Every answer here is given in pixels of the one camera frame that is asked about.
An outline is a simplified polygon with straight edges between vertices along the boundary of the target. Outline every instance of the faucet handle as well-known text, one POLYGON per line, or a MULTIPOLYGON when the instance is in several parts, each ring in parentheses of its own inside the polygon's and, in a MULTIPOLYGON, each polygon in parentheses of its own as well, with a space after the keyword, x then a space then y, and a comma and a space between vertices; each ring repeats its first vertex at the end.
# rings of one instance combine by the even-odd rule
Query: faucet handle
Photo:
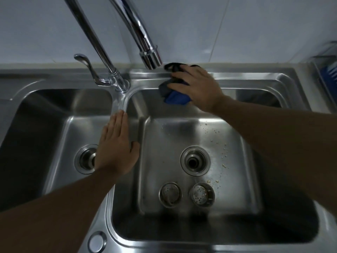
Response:
POLYGON ((74 59, 81 62, 82 64, 86 65, 86 67, 89 69, 92 78, 94 79, 94 82, 99 86, 110 86, 110 80, 104 79, 98 76, 98 74, 95 72, 94 68, 92 67, 88 57, 83 54, 75 54, 74 59))

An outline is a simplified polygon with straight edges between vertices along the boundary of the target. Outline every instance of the finger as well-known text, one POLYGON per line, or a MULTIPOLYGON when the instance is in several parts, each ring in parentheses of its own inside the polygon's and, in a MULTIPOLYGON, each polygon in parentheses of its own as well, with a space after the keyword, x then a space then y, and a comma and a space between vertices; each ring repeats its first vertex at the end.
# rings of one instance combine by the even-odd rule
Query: finger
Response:
POLYGON ((129 122, 128 122, 127 113, 123 114, 122 126, 121 126, 121 137, 129 140, 129 122))
POLYGON ((183 79, 189 85, 192 85, 194 80, 195 80, 195 78, 193 76, 191 76, 189 73, 186 73, 186 72, 174 72, 171 75, 173 77, 183 79))
POLYGON ((114 133, 115 123, 116 123, 116 114, 110 116, 109 126, 107 128, 106 139, 111 138, 112 134, 114 133))
POLYGON ((121 134, 121 126, 122 126, 122 118, 124 111, 119 110, 116 116, 116 123, 114 127, 114 133, 112 134, 112 138, 117 138, 121 134))
POLYGON ((194 67, 201 75, 210 77, 209 73, 204 69, 199 66, 194 67))
POLYGON ((169 87, 170 89, 176 90, 180 93, 189 95, 191 86, 187 86, 181 83, 169 83, 167 87, 169 87))
POLYGON ((200 77, 200 73, 198 72, 195 66, 192 67, 189 65, 180 65, 180 67, 184 69, 186 72, 188 72, 190 75, 194 77, 200 77))
POLYGON ((136 142, 136 141, 131 142, 130 154, 131 154, 131 160, 133 162, 133 165, 136 164, 136 162, 139 158, 139 149, 140 148, 141 148, 141 145, 138 142, 136 142))
POLYGON ((108 128, 108 124, 105 125, 102 129, 102 134, 101 134, 101 138, 99 139, 99 144, 103 143, 105 139, 107 138, 107 128, 108 128))

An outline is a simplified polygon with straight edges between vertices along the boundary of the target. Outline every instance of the faucet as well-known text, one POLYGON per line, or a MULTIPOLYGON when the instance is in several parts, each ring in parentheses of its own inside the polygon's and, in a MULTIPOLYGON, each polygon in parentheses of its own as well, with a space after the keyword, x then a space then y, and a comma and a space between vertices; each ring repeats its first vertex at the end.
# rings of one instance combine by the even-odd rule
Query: faucet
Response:
MULTIPOLYGON (((120 93, 125 93, 130 88, 128 80, 124 79, 118 69, 112 64, 101 42, 99 41, 95 31, 92 29, 88 19, 86 18, 82 8, 77 0, 65 0, 72 14, 76 18, 83 32, 95 48, 97 54, 102 59, 105 67, 109 72, 108 78, 101 78, 93 69, 87 56, 83 54, 75 54, 74 59, 86 65, 89 69, 94 82, 99 86, 114 86, 120 93)), ((148 69, 155 69, 162 65, 157 46, 152 43, 149 34, 147 33, 142 20, 135 11, 129 0, 110 0, 112 5, 117 10, 118 14, 123 19, 125 25, 133 36, 139 51, 140 56, 148 69)))

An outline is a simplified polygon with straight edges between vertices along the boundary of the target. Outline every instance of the dish rack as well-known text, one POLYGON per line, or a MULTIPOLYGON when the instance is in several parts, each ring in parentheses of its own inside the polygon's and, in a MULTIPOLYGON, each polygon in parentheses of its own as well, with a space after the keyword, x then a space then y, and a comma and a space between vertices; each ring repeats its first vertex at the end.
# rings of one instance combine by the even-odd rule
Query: dish rack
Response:
POLYGON ((311 58, 311 63, 314 67, 314 77, 317 78, 317 81, 322 86, 327 96, 327 105, 333 113, 337 113, 337 99, 332 97, 330 90, 328 89, 326 82, 322 77, 321 69, 335 61, 337 61, 337 41, 329 42, 329 47, 321 55, 313 56, 311 58))

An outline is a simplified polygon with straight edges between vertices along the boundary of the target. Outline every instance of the metal strainer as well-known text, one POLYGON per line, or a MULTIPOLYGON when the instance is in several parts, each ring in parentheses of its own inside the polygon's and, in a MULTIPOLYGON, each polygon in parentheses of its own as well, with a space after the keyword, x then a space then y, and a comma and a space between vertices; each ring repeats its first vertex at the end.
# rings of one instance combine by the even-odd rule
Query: metal strainer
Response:
POLYGON ((204 182, 195 184, 189 194, 194 204, 196 204, 198 207, 211 206, 215 198, 213 188, 204 182))
POLYGON ((180 187, 174 182, 165 183, 159 191, 159 201, 166 208, 174 208, 182 197, 180 187))

